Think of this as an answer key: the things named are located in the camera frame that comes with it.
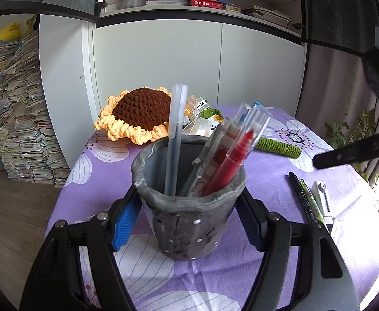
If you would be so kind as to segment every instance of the table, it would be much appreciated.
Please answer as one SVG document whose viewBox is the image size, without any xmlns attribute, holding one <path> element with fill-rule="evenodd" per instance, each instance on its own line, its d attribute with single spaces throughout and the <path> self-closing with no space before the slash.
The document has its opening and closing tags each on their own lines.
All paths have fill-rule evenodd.
<svg viewBox="0 0 379 311">
<path fill-rule="evenodd" d="M 218 107 L 233 117 L 238 107 Z M 292 159 L 253 151 L 245 162 L 247 188 L 269 211 L 290 221 L 305 222 L 303 209 L 292 192 L 287 174 L 293 171 L 311 186 L 325 182 L 334 214 L 342 222 L 337 241 L 359 300 L 379 275 L 379 204 L 375 193 L 351 166 L 315 170 L 312 157 L 331 147 L 302 123 L 280 109 L 268 108 L 273 118 L 264 137 L 292 143 L 302 155 Z M 127 138 L 111 142 L 97 131 L 86 144 L 62 189 L 47 231 L 54 222 L 85 221 L 108 209 L 131 185 L 131 163 L 144 147 Z M 290 250 L 279 307 L 289 304 L 296 273 L 298 247 Z M 138 310 L 240 310 L 251 289 L 263 254 L 248 242 L 234 211 L 215 251 L 199 260 L 178 262 L 163 255 L 140 212 L 128 243 L 115 255 L 125 285 Z M 87 249 L 80 249 L 87 295 L 98 304 Z"/>
</svg>

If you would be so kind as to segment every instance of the red marker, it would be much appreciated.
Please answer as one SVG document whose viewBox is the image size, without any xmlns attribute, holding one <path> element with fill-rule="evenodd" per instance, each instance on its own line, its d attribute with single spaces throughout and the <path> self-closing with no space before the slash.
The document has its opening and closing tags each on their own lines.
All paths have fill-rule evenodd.
<svg viewBox="0 0 379 311">
<path fill-rule="evenodd" d="M 231 182 L 254 149 L 269 120 L 270 114 L 263 107 L 253 108 L 248 113 L 224 161 L 203 191 L 203 196 L 219 191 Z"/>
<path fill-rule="evenodd" d="M 241 140 L 228 151 L 227 156 L 222 162 L 218 171 L 214 174 L 211 182 L 202 193 L 203 196 L 209 195 L 224 188 L 230 183 L 238 169 L 246 159 L 252 145 L 254 131 L 250 130 L 241 137 Z"/>
</svg>

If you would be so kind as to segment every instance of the blue gripper pad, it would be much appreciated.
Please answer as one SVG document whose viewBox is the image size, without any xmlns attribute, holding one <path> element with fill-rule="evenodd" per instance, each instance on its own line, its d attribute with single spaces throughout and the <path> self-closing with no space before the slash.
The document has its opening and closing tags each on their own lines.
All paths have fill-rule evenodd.
<svg viewBox="0 0 379 311">
<path fill-rule="evenodd" d="M 122 214 L 116 221 L 114 226 L 114 237 L 112 240 L 112 246 L 116 251 L 128 242 L 141 207 L 142 203 L 136 195 L 129 201 L 128 205 L 124 208 Z"/>
<path fill-rule="evenodd" d="M 248 241 L 251 245 L 255 246 L 257 251 L 264 251 L 265 244 L 261 237 L 261 227 L 256 220 L 254 213 L 252 212 L 246 199 L 240 196 L 236 202 L 236 209 L 241 223 L 244 227 L 244 231 L 248 237 Z"/>
</svg>

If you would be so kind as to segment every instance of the yellow crochet petal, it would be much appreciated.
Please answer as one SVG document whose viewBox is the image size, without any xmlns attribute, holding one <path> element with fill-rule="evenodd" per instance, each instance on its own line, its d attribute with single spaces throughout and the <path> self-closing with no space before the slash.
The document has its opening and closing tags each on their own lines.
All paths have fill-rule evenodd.
<svg viewBox="0 0 379 311">
<path fill-rule="evenodd" d="M 164 87 L 160 87 L 158 91 L 162 91 L 172 96 Z M 152 131 L 146 131 L 140 126 L 133 127 L 123 120 L 116 120 L 114 118 L 113 109 L 117 103 L 125 96 L 129 91 L 125 90 L 120 93 L 119 97 L 109 96 L 107 97 L 107 103 L 99 114 L 99 120 L 94 122 L 93 126 L 96 130 L 106 129 L 107 138 L 112 141 L 116 141 L 122 138 L 129 138 L 133 143 L 142 145 L 147 141 L 155 141 L 159 138 L 168 136 L 168 123 L 155 126 Z"/>
</svg>

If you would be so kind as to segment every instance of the screw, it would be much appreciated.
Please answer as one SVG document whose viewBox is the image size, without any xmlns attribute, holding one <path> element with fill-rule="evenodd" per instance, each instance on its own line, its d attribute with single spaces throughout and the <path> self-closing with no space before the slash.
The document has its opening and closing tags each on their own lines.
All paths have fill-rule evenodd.
<svg viewBox="0 0 379 311">
<path fill-rule="evenodd" d="M 56 228 L 62 228 L 62 227 L 64 227 L 66 225 L 66 221 L 64 221 L 64 220 L 58 220 L 56 223 L 54 223 L 54 226 L 56 227 Z"/>
<path fill-rule="evenodd" d="M 98 220 L 106 220 L 109 217 L 109 214 L 106 213 L 105 211 L 101 211 L 100 213 L 97 214 L 97 219 Z"/>
<path fill-rule="evenodd" d="M 273 221 L 278 221 L 280 220 L 280 215 L 272 211 L 271 213 L 269 213 L 269 219 Z"/>
<path fill-rule="evenodd" d="M 320 222 L 319 220 L 313 220 L 313 223 L 314 223 L 315 226 L 317 226 L 318 228 L 323 228 L 323 223 Z"/>
</svg>

